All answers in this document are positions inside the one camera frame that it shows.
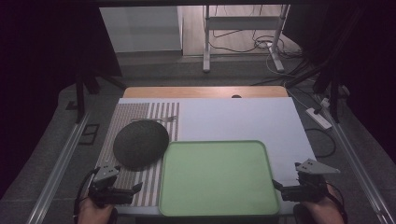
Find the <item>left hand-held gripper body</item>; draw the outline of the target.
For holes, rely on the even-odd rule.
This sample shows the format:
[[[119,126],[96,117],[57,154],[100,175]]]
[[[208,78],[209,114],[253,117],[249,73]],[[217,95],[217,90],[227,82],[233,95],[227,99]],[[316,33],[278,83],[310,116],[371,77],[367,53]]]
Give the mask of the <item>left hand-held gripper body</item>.
[[[89,185],[88,196],[99,207],[106,204],[130,204],[134,197],[133,189],[117,189],[114,184],[119,176],[119,166],[97,167]]]

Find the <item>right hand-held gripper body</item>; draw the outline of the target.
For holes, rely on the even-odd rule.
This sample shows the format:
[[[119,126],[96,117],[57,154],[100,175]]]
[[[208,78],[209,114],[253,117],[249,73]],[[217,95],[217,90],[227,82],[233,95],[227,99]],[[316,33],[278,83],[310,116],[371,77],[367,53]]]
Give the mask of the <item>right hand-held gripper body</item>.
[[[302,163],[296,162],[295,169],[298,185],[286,187],[280,185],[281,197],[284,201],[317,203],[329,193],[324,175],[340,174],[339,169],[312,159]]]

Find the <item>person's left hand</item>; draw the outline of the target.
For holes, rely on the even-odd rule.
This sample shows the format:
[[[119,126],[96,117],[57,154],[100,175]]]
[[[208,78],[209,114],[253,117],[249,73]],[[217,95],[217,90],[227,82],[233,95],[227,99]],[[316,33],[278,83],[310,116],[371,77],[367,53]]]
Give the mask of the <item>person's left hand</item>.
[[[79,204],[78,224],[107,224],[113,209],[112,204],[100,208],[90,198],[85,199]]]

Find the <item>person's right hand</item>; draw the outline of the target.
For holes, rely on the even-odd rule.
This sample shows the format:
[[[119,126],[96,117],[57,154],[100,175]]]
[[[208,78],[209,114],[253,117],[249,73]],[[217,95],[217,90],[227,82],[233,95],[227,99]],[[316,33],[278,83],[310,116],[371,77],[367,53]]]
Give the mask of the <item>person's right hand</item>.
[[[299,219],[302,224],[345,224],[336,203],[324,197],[317,203],[301,202],[303,213]]]

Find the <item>dark round plate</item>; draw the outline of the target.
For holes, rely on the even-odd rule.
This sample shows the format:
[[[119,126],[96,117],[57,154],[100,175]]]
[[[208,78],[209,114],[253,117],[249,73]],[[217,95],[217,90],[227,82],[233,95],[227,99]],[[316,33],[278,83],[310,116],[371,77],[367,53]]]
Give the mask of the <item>dark round plate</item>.
[[[165,153],[170,142],[168,131],[152,120],[134,121],[122,128],[113,143],[117,161],[132,171],[146,169]]]

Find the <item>green plastic tray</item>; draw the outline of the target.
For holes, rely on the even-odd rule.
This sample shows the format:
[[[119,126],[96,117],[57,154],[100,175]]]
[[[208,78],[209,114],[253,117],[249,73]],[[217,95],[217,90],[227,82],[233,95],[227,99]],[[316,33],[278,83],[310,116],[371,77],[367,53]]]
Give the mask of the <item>green plastic tray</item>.
[[[272,216],[280,205],[260,141],[180,141],[163,157],[167,217]]]

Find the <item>white board sheet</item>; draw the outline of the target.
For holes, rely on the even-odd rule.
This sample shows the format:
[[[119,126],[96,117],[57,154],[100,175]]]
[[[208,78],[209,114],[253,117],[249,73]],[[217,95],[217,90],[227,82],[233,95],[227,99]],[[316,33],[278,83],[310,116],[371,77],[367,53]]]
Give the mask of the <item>white board sheet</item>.
[[[296,162],[313,158],[304,127],[289,97],[278,98],[123,98],[119,104],[179,103],[180,141],[260,141],[265,145],[272,180],[297,182]],[[276,215],[289,215],[294,204],[282,200]],[[121,208],[123,214],[164,216],[157,206]]]

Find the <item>white power strip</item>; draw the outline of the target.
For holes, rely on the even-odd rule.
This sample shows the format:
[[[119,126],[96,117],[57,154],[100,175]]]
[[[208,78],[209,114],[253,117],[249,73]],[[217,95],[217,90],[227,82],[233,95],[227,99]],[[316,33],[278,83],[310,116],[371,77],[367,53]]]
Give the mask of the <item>white power strip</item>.
[[[323,130],[328,130],[332,127],[329,121],[327,121],[324,117],[319,114],[317,109],[313,107],[305,110],[305,113]]]

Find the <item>striped placemat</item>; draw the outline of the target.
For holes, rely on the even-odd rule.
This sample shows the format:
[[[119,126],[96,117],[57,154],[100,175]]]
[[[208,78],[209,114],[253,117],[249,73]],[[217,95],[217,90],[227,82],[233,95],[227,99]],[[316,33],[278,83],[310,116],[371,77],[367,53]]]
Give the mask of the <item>striped placemat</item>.
[[[179,103],[167,102],[117,104],[96,165],[120,165],[113,153],[113,143],[118,132],[133,119],[163,119],[159,123],[168,131],[170,141],[176,141],[178,138],[179,109]],[[122,167],[114,187],[131,189],[133,186],[142,183],[142,189],[136,193],[129,207],[157,206],[162,172],[163,159],[159,159],[148,168],[136,172]]]

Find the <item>black tripod stand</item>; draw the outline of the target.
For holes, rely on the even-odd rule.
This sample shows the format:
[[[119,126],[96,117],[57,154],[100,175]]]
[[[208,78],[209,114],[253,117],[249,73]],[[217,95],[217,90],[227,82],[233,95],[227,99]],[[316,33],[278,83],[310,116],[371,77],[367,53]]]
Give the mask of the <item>black tripod stand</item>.
[[[315,81],[313,86],[314,93],[323,93],[326,91],[328,86],[330,89],[330,114],[336,123],[339,123],[338,116],[338,99],[339,99],[339,76],[337,74],[337,69],[339,66],[336,64],[335,60],[326,60],[324,63],[316,66],[315,68],[303,73],[301,76],[296,77],[290,82],[285,83],[285,88],[289,89],[297,84],[303,82],[304,80],[312,77],[313,75],[319,74],[318,79]]]
[[[84,97],[84,88],[87,88],[90,94],[97,94],[100,91],[100,87],[97,77],[100,77],[107,81],[108,83],[120,88],[122,91],[127,89],[127,86],[116,80],[111,75],[106,74],[105,72],[99,71],[95,68],[83,68],[81,65],[77,67],[76,71],[76,91],[77,91],[77,111],[78,117],[76,123],[80,123],[86,114],[85,112],[85,97]]]

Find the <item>wooden table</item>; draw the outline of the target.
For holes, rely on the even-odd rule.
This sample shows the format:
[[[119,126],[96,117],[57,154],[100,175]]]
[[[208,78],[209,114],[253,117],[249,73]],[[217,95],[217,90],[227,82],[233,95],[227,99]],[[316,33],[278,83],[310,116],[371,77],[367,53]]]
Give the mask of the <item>wooden table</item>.
[[[129,87],[124,98],[273,98],[287,97],[281,86]]]

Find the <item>white panel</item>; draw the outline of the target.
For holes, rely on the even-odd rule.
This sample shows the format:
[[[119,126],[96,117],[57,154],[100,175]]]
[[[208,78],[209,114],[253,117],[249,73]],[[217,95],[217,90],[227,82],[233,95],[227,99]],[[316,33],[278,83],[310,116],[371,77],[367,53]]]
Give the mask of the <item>white panel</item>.
[[[116,52],[182,50],[178,7],[101,7]]]

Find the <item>white metal stand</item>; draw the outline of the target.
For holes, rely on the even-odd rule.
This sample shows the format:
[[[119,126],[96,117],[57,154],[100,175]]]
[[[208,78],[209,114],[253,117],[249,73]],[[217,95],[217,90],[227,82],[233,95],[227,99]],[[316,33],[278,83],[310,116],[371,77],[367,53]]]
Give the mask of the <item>white metal stand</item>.
[[[211,17],[209,14],[209,6],[205,7],[205,18],[204,18],[204,31],[205,31],[205,46],[204,46],[204,60],[203,70],[205,72],[210,71],[210,44],[209,35],[211,31],[215,30],[265,30],[274,31],[274,37],[271,43],[267,43],[266,47],[269,51],[269,56],[272,58],[276,71],[280,74],[285,72],[284,66],[279,59],[279,50],[277,49],[278,41],[285,20],[287,18],[287,12],[289,5],[283,5],[280,10],[279,16],[236,16],[236,17]]]

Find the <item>aluminium rail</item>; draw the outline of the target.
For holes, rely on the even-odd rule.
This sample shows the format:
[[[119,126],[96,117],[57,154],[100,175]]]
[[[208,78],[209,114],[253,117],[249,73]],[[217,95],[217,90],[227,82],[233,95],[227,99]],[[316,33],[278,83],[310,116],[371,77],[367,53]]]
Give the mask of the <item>aluminium rail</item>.
[[[90,115],[90,112],[86,112],[79,120],[79,123],[76,123],[73,126],[72,132],[69,134],[66,143],[61,150],[60,156],[58,157],[44,188],[41,190],[26,224],[42,224]]]
[[[332,125],[332,130],[334,131],[334,134],[341,145],[341,149],[344,150],[346,159],[348,160],[351,169],[357,177],[361,188],[368,199],[368,202],[372,206],[375,215],[379,219],[379,222],[381,224],[396,224],[396,216],[391,213],[384,197],[381,195],[375,182],[364,168],[363,163],[355,151],[355,148],[347,138],[342,125],[335,121],[329,109],[325,108],[323,115]]]

